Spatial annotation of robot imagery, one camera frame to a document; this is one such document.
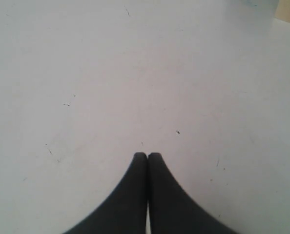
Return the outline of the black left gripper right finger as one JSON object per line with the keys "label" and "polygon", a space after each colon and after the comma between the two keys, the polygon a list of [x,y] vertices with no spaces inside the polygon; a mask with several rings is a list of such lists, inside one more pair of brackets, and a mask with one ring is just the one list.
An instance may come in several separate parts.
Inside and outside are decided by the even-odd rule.
{"label": "black left gripper right finger", "polygon": [[176,181],[160,153],[148,156],[150,229],[153,234],[234,234],[200,207]]}

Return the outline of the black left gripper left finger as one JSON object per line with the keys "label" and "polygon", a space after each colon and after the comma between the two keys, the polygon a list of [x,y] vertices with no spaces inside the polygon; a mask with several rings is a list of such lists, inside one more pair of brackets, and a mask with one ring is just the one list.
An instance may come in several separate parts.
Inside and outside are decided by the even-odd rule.
{"label": "black left gripper left finger", "polygon": [[145,234],[147,156],[135,153],[112,193],[67,234]]}

